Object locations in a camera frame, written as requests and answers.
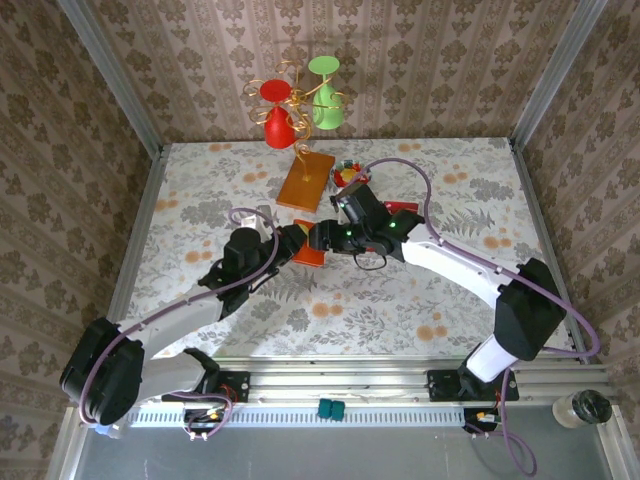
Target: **cable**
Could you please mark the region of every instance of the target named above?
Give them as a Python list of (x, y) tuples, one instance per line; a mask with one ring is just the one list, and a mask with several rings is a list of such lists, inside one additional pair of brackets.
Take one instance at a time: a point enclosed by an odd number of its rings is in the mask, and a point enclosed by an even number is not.
[[(458, 255), (461, 255), (469, 260), (471, 260), (472, 262), (478, 263), (480, 265), (483, 265), (485, 267), (488, 267), (494, 271), (498, 271), (500, 270), (505, 276), (509, 277), (512, 280), (515, 280), (517, 282), (522, 283), (523, 285), (531, 288), (533, 291), (535, 291), (536, 293), (544, 296), (545, 298), (547, 298), (548, 300), (552, 301), (553, 303), (555, 303), (556, 305), (558, 305), (559, 307), (563, 308), (564, 310), (566, 310), (567, 312), (571, 313), (571, 315), (573, 315), (575, 317), (575, 319), (578, 321), (578, 323), (580, 323), (580, 325), (582, 325), (582, 327), (587, 331), (587, 333), (589, 334), (589, 336), (591, 337), (591, 342), (592, 342), (592, 346), (591, 349), (586, 351), (586, 352), (573, 352), (570, 350), (561, 350), (558, 348), (549, 348), (549, 347), (544, 347), (543, 350), (546, 352), (550, 352), (550, 353), (555, 353), (558, 355), (562, 355), (568, 358), (587, 358), (587, 357), (592, 357), (594, 355), (596, 355), (599, 351), (600, 351), (600, 339), (598, 338), (598, 335), (596, 333), (596, 331), (594, 330), (594, 328), (591, 326), (591, 324), (587, 321), (586, 318), (584, 318), (582, 316), (582, 314), (580, 314), (580, 312), (578, 312), (573, 305), (571, 305), (568, 302), (565, 302), (563, 299), (559, 298), (558, 296), (554, 295), (553, 293), (545, 290), (544, 288), (540, 287), (539, 285), (536, 285), (535, 283), (531, 282), (530, 280), (520, 276), (519, 274), (512, 272), (511, 270), (504, 268), (504, 267), (500, 267), (498, 264), (493, 263), (489, 260), (485, 260), (482, 257), (479, 257), (471, 252), (466, 251), (463, 248), (460, 248), (456, 245), (453, 245), (449, 242), (447, 242), (444, 238), (442, 238), (440, 236), (440, 234), (436, 231), (436, 229), (434, 228), (433, 224), (431, 223), (431, 220), (429, 219), (429, 203), (431, 202), (431, 181), (429, 180), (429, 177), (427, 176), (427, 174), (425, 173), (425, 171), (420, 168), (418, 165), (416, 165), (413, 162), (410, 162), (408, 160), (402, 159), (402, 158), (395, 158), (395, 157), (390, 157), (390, 158), (383, 158), (380, 160), (375, 160), (371, 163), (369, 163), (365, 168), (362, 169), (362, 171), (360, 171), (358, 174), (356, 174), (351, 181), (349, 182), (349, 185), (351, 185), (353, 182), (357, 181), (359, 177), (361, 177), (362, 175), (365, 175), (372, 167), (376, 166), (376, 165), (380, 165), (382, 163), (387, 163), (387, 162), (396, 162), (396, 163), (402, 163), (404, 165), (408, 165), (409, 167), (413, 168), (416, 172), (418, 172), (420, 174), (420, 176), (423, 178), (423, 180), (425, 181), (425, 184), (427, 186), (427, 195), (425, 197), (424, 200), (424, 221), (425, 221), (425, 226), (427, 228), (427, 231), (429, 232), (429, 234), (433, 237), (433, 239), (435, 239), (439, 245), (453, 253), (456, 253)], [(516, 465), (516, 467), (518, 468), (518, 470), (520, 470), (520, 472), (527, 476), (527, 477), (534, 477), (536, 475), (536, 473), (538, 472), (538, 462), (536, 460), (536, 456), (533, 453), (533, 450), (531, 449), (531, 447), (529, 447), (529, 445), (527, 445), (527, 443), (518, 435), (516, 435), (515, 433), (511, 433), (508, 430), (508, 424), (507, 424), (507, 408), (506, 408), (506, 397), (507, 397), (507, 385), (509, 383), (509, 373), (511, 372), (510, 368), (506, 368), (504, 371), (504, 377), (502, 380), (502, 391), (501, 391), (501, 395), (500, 395), (500, 417), (502, 419), (502, 433), (499, 432), (487, 432), (488, 435), (491, 436), (497, 436), (497, 435), (502, 435), (502, 437), (504, 438), (504, 442), (505, 442), (505, 446), (507, 447), (507, 451), (509, 452), (509, 455), (511, 456), (511, 458), (513, 459), (514, 464)], [(471, 424), (467, 424), (471, 429), (479, 431), (480, 433), (484, 433), (481, 430), (479, 430), (477, 427), (475, 427), (474, 425)], [(515, 456), (515, 454), (513, 453), (513, 449), (511, 447), (511, 442), (515, 442), (518, 443), (522, 449), (524, 451), (526, 451), (529, 456), (531, 457), (531, 461), (533, 463), (533, 467), (531, 469), (531, 471), (527, 471), (524, 469), (524, 466), (522, 465), (522, 463), (520, 463), (517, 459), (517, 457)]]
[(372, 267), (372, 268), (363, 267), (358, 262), (358, 254), (357, 253), (353, 254), (353, 261), (355, 262), (356, 267), (358, 267), (360, 270), (364, 270), (365, 272), (375, 272), (376, 270), (382, 270), (384, 267), (387, 266), (387, 257), (385, 257), (384, 255), (380, 255), (380, 257), (382, 257), (382, 260), (384, 261), (384, 263), (382, 265), (380, 265), (379, 267)]
[[(211, 431), (207, 432), (207, 436), (212, 436), (218, 433), (218, 431), (224, 427), (227, 422), (231, 419), (231, 415), (233, 414), (233, 402), (226, 395), (220, 395), (217, 393), (189, 393), (189, 392), (172, 392), (171, 395), (178, 398), (183, 398), (185, 400), (189, 399), (211, 399), (211, 400), (222, 400), (226, 403), (226, 408), (224, 410), (224, 414), (222, 415), (222, 420), (215, 427), (211, 429)], [(191, 426), (198, 420), (199, 416), (193, 416), (189, 419), (189, 423), (187, 424), (187, 433), (191, 433)]]
[(91, 385), (93, 384), (93, 382), (94, 382), (94, 380), (96, 378), (96, 375), (98, 374), (98, 370), (100, 370), (100, 367), (102, 366), (104, 361), (107, 359), (107, 357), (109, 356), (111, 351), (122, 340), (127, 338), (132, 333), (134, 333), (134, 332), (136, 332), (138, 330), (141, 330), (142, 328), (146, 327), (147, 325), (155, 322), (159, 318), (162, 318), (164, 315), (166, 315), (168, 313), (171, 313), (171, 312), (173, 312), (175, 310), (178, 310), (179, 308), (182, 308), (182, 307), (184, 307), (186, 305), (189, 305), (192, 302), (201, 300), (203, 298), (210, 297), (212, 295), (218, 295), (220, 293), (226, 292), (227, 290), (231, 290), (232, 288), (235, 288), (237, 286), (244, 285), (245, 283), (250, 283), (253, 279), (255, 279), (255, 278), (259, 277), (260, 275), (262, 275), (267, 270), (267, 268), (269, 268), (269, 265), (271, 265), (273, 260), (276, 258), (276, 254), (278, 253), (278, 246), (280, 244), (278, 230), (277, 230), (275, 224), (273, 223), (273, 220), (271, 220), (269, 217), (267, 217), (264, 213), (262, 213), (262, 212), (260, 212), (258, 210), (254, 210), (252, 208), (244, 208), (244, 207), (232, 208), (231, 210), (229, 210), (229, 220), (232, 223), (235, 223), (237, 225), (240, 225), (240, 222), (238, 222), (237, 220), (234, 220), (233, 219), (233, 215), (235, 213), (239, 213), (239, 212), (247, 212), (247, 213), (251, 213), (253, 215), (258, 215), (259, 217), (261, 217), (267, 223), (267, 225), (273, 231), (273, 251), (271, 252), (271, 255), (269, 256), (269, 258), (267, 259), (265, 264), (262, 267), (260, 267), (258, 270), (256, 270), (254, 273), (252, 273), (251, 275), (249, 275), (249, 276), (247, 276), (247, 277), (245, 277), (243, 279), (240, 279), (240, 280), (238, 280), (236, 282), (230, 283), (229, 285), (225, 285), (224, 287), (216, 288), (215, 290), (211, 290), (211, 291), (208, 291), (208, 292), (199, 293), (198, 295), (194, 295), (193, 297), (190, 297), (187, 300), (182, 300), (181, 302), (174, 303), (173, 305), (169, 305), (168, 307), (163, 308), (162, 310), (154, 313), (150, 317), (148, 317), (148, 318), (146, 318), (144, 320), (141, 320), (140, 322), (132, 325), (131, 327), (129, 327), (125, 331), (121, 332), (116, 338), (114, 338), (111, 341), (111, 343), (109, 345), (107, 345), (107, 347), (102, 351), (102, 353), (100, 354), (100, 356), (98, 357), (98, 359), (94, 363), (93, 367), (91, 368), (91, 371), (89, 372), (89, 375), (87, 375), (87, 380), (84, 383), (84, 387), (82, 388), (82, 393), (80, 394), (78, 412), (80, 414), (80, 419), (84, 423), (88, 423), (88, 424), (97, 423), (95, 419), (89, 417), (89, 415), (87, 414), (87, 410), (86, 410), (87, 398), (89, 396), (89, 390), (91, 389)]
[(223, 383), (220, 388), (226, 392), (227, 397), (231, 399), (234, 405), (238, 402), (238, 393), (232, 387)]
[(568, 302), (565, 302), (563, 299), (561, 299), (560, 297), (557, 297), (556, 295), (554, 295), (551, 292), (548, 292), (547, 290), (545, 290), (544, 288), (540, 287), (539, 285), (536, 285), (535, 283), (531, 282), (530, 280), (520, 276), (519, 274), (512, 272), (511, 270), (501, 267), (500, 265), (493, 263), (489, 260), (485, 260), (482, 257), (479, 257), (471, 252), (466, 251), (463, 248), (460, 248), (456, 245), (453, 245), (449, 242), (447, 242), (444, 238), (442, 238), (440, 236), (440, 234), (436, 231), (436, 229), (433, 227), (433, 224), (431, 223), (431, 220), (429, 219), (429, 203), (431, 202), (431, 181), (429, 180), (429, 177), (427, 176), (427, 174), (425, 173), (425, 171), (420, 168), (418, 165), (416, 165), (413, 162), (410, 162), (409, 160), (405, 160), (403, 158), (395, 158), (395, 157), (390, 157), (390, 158), (383, 158), (380, 160), (374, 160), (373, 162), (367, 164), (365, 166), (365, 168), (362, 169), (362, 171), (360, 171), (359, 173), (357, 173), (349, 182), (349, 185), (351, 185), (353, 182), (357, 181), (358, 178), (360, 178), (362, 175), (366, 174), (372, 167), (376, 166), (376, 165), (380, 165), (381, 163), (387, 163), (387, 162), (397, 162), (397, 163), (402, 163), (405, 165), (408, 165), (409, 167), (413, 168), (416, 172), (418, 172), (420, 174), (420, 176), (423, 178), (423, 180), (425, 181), (426, 185), (427, 185), (427, 196), (424, 200), (424, 221), (425, 221), (425, 226), (427, 227), (427, 231), (429, 232), (429, 234), (443, 247), (446, 248), (447, 250), (456, 253), (458, 255), (461, 255), (469, 260), (471, 260), (472, 262), (478, 263), (482, 266), (485, 266), (487, 268), (490, 268), (494, 271), (501, 269), (502, 273), (511, 278), (512, 280), (516, 280), (520, 283), (522, 283), (523, 285), (526, 285), (527, 287), (529, 287), (530, 289), (532, 289), (533, 291), (535, 291), (536, 293), (539, 293), (540, 295), (542, 295), (543, 297), (547, 298), (548, 300), (552, 301), (553, 303), (555, 303), (556, 305), (558, 305), (559, 307), (563, 308), (564, 310), (566, 310), (567, 312), (571, 313), (571, 315), (573, 315), (575, 317), (575, 319), (578, 321), (578, 323), (580, 323), (580, 325), (582, 325), (582, 327), (587, 331), (587, 333), (589, 334), (589, 336), (591, 337), (591, 341), (592, 341), (592, 346), (591, 349), (586, 351), (586, 352), (573, 352), (571, 350), (561, 350), (558, 348), (551, 348), (551, 347), (544, 347), (543, 350), (546, 352), (550, 352), (550, 353), (555, 353), (558, 355), (562, 355), (565, 357), (569, 357), (569, 358), (587, 358), (587, 357), (592, 357), (594, 355), (596, 355), (599, 351), (600, 351), (600, 339), (598, 338), (598, 334), (596, 333), (596, 331), (594, 330), (594, 328), (591, 326), (591, 324), (587, 321), (586, 318), (584, 318), (582, 316), (582, 314), (580, 312), (578, 312), (578, 310), (576, 310), (573, 305), (571, 305)]

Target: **orange tag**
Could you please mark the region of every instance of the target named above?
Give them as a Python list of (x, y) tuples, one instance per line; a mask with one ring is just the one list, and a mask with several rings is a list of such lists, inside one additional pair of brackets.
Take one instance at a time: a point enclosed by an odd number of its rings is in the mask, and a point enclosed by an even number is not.
[(310, 267), (322, 267), (324, 265), (324, 254), (320, 250), (314, 250), (309, 246), (309, 230), (315, 225), (313, 222), (307, 222), (306, 220), (295, 219), (293, 221), (295, 225), (300, 225), (307, 234), (307, 241), (304, 246), (293, 257), (293, 261), (302, 265), (309, 265)]

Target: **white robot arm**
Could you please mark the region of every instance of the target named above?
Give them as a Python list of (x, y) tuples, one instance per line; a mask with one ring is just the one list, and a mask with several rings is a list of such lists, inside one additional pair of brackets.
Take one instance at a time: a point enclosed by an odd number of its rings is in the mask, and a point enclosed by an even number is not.
[[(512, 281), (501, 270), (483, 267), (444, 248), (429, 235), (423, 217), (407, 210), (391, 215), (368, 186), (354, 183), (332, 201), (349, 221), (317, 223), (309, 232), (311, 248), (354, 256), (373, 249), (385, 257), (421, 266), (448, 278), (475, 293), (496, 311), (494, 333), (469, 355), (459, 370), (462, 390), (473, 395), (478, 386), (492, 382), (516, 361), (535, 358), (564, 318), (562, 309)], [(150, 312), (146, 318), (157, 319), (128, 335), (99, 367), (101, 374), (89, 386), (86, 405), (87, 412), (99, 423), (109, 425), (135, 403), (170, 392), (215, 392), (219, 371), (211, 367), (211, 359), (201, 352), (187, 349), (172, 358), (153, 357), (186, 334), (227, 317), (242, 305), (253, 290), (250, 284), (240, 281), (265, 267), (274, 248), (277, 254), (262, 280), (255, 279), (260, 283), (276, 275), (278, 268), (307, 241), (297, 225), (280, 227), (277, 243), (275, 237), (261, 231), (261, 222), (253, 227), (236, 229), (224, 247), (223, 258), (214, 263), (198, 285), (169, 305)], [(488, 259), (480, 252), (473, 253), (477, 258)], [(535, 259), (520, 266), (505, 263), (504, 267), (519, 268), (520, 275), (557, 293), (548, 269)], [(232, 284), (238, 286), (217, 293)], [(98, 319), (87, 328), (60, 381), (72, 399), (80, 399), (88, 372), (98, 355), (121, 331), (139, 320), (123, 322), (118, 329), (108, 320)]]

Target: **gold wire stand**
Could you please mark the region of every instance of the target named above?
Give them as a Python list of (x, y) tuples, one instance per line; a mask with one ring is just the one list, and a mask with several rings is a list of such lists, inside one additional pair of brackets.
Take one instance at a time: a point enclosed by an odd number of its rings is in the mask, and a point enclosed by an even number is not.
[[(291, 88), (289, 97), (283, 102), (277, 103), (276, 106), (284, 105), (288, 107), (291, 120), (289, 126), (299, 136), (293, 142), (293, 150), (296, 156), (276, 203), (308, 212), (315, 212), (329, 178), (329, 172), (335, 163), (335, 158), (330, 155), (312, 152), (309, 148), (307, 140), (311, 138), (312, 124), (309, 120), (309, 114), (303, 112), (302, 108), (340, 109), (342, 106), (317, 105), (311, 101), (311, 96), (328, 84), (335, 74), (327, 76), (322, 83), (305, 92), (298, 86), (300, 79), (299, 64), (284, 60), (276, 66), (276, 72), (284, 75), (291, 68), (295, 69), (295, 84)], [(258, 79), (247, 82), (244, 85), (243, 93), (250, 97), (257, 95), (259, 93), (259, 85), (264, 82), (264, 80)], [(349, 101), (349, 98), (341, 92), (332, 93), (330, 98), (335, 101), (335, 97), (340, 97), (343, 105)], [(263, 125), (269, 120), (268, 115), (272, 108), (274, 108), (273, 105), (258, 105), (251, 109), (249, 118), (256, 125)], [(305, 182), (304, 188), (300, 188), (300, 182)]]

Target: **table surface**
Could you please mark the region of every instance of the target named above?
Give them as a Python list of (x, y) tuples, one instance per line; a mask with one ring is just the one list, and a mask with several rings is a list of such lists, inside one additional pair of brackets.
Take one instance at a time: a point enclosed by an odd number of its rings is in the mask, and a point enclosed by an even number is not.
[[(412, 160), (432, 179), (429, 213), (445, 236), (498, 259), (542, 257), (506, 139), (319, 140), (311, 146), (336, 161)], [(292, 160), (290, 149), (263, 142), (174, 144), (128, 315), (176, 298), (209, 270), (233, 229), (231, 207), (269, 205), (277, 224), (335, 218), (330, 185), (316, 214), (275, 204)], [(408, 167), (385, 164), (372, 173), (380, 200), (424, 200), (425, 186)], [(493, 323), (493, 311), (479, 298), (431, 271), (391, 260), (367, 272), (351, 257), (327, 254), (322, 268), (289, 263), (234, 315), (160, 356), (186, 347), (217, 356), (466, 355)], [(548, 345), (571, 345), (564, 325)]]

